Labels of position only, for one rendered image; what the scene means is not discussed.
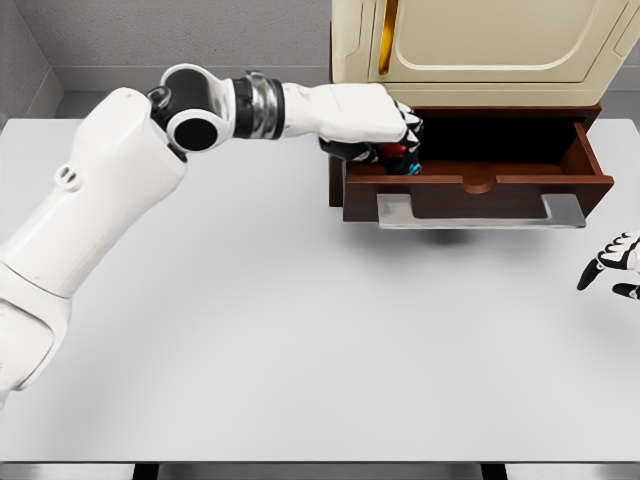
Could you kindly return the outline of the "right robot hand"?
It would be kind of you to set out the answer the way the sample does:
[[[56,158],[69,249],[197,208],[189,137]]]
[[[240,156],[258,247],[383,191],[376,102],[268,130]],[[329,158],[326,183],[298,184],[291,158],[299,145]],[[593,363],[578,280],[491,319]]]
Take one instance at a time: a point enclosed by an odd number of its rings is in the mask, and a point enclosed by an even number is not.
[[[607,269],[640,275],[640,230],[623,232],[607,243],[584,268],[577,290],[585,290]]]

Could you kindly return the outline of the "red and black switch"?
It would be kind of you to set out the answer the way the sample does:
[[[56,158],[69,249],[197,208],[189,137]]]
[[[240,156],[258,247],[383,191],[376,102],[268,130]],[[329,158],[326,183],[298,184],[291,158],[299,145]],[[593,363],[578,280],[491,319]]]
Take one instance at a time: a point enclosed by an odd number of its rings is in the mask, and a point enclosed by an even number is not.
[[[377,146],[380,162],[388,175],[414,176],[421,173],[419,145],[385,143]]]

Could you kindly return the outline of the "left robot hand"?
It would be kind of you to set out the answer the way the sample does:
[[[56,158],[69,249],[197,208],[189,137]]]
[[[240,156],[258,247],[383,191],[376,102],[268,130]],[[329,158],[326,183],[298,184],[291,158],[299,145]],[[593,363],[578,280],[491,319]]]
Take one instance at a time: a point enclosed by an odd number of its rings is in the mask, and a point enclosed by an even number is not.
[[[422,119],[380,85],[322,85],[312,88],[311,95],[321,106],[319,144],[326,153],[347,161],[383,165],[377,152],[379,144],[420,147]]]

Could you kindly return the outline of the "cream cabinet with brown base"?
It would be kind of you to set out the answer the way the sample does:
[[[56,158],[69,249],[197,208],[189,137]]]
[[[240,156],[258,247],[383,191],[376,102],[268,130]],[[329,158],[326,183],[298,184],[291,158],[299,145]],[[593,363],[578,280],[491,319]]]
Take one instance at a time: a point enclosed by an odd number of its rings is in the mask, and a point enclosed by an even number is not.
[[[588,132],[640,39],[640,0],[399,0],[380,76],[384,6],[332,0],[331,77],[381,84],[423,123],[571,117]]]

